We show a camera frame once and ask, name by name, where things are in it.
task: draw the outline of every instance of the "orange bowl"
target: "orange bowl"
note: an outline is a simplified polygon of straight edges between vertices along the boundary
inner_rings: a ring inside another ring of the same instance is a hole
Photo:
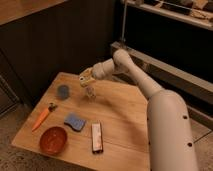
[[[61,127],[47,129],[40,138],[41,151],[48,155],[60,153],[67,141],[67,133]]]

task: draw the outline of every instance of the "blue object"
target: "blue object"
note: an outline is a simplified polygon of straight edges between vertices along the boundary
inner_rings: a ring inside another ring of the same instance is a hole
[[[69,87],[67,85],[60,85],[57,89],[58,98],[65,100],[69,97]]]
[[[80,132],[86,121],[76,116],[74,113],[71,113],[64,120],[64,124],[70,126],[74,131]]]

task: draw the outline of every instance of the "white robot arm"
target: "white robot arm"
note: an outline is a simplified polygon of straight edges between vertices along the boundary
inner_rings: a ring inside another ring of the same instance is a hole
[[[124,73],[148,100],[147,123],[152,171],[197,171],[188,111],[177,93],[162,88],[134,64],[128,52],[117,50],[113,59],[92,68],[95,79]]]

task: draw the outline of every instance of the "sponge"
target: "sponge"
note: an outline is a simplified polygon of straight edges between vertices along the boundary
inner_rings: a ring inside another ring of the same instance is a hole
[[[76,116],[76,114],[69,114],[64,120],[64,124],[70,126],[74,131],[80,132],[86,121]]]

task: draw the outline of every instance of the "concrete floor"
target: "concrete floor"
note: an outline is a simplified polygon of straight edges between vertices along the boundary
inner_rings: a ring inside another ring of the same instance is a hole
[[[28,170],[55,170],[55,171],[88,171],[89,169],[68,164],[56,159],[47,158],[10,145],[13,137],[26,120],[30,109],[18,105],[15,110],[0,118],[0,170],[1,171],[28,171]],[[207,127],[191,120],[192,132],[198,164],[201,171],[213,170],[213,132]]]

